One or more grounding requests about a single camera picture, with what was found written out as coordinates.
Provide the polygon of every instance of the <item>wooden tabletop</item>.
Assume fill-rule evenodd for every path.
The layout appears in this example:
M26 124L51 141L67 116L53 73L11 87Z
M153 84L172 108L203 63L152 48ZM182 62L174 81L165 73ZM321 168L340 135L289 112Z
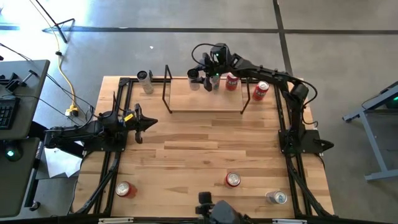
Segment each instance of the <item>wooden tabletop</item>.
M119 78L104 77L96 113L111 110L112 94L118 90ZM210 191L213 202L226 200L238 212L252 218L294 217L285 158L280 153L277 137L279 119L273 86L262 101L252 100L244 114L169 114L162 101L162 85L155 83L151 95L145 94L138 83L133 86L130 105L140 103L143 115L159 122L142 134L143 144L134 141L134 131L129 133L117 183L128 181L137 187L138 193L132 199L115 194L112 216L197 217L198 193ZM309 107L304 116L306 121L312 120ZM98 185L103 157L103 152L94 152L84 161L76 186L74 210L81 208ZM312 154L302 154L302 157L308 188L324 209L333 213L321 161ZM230 171L241 175L241 184L234 189L223 184ZM297 188L304 212L302 193ZM264 195L273 190L285 192L288 201L283 205L268 204Z

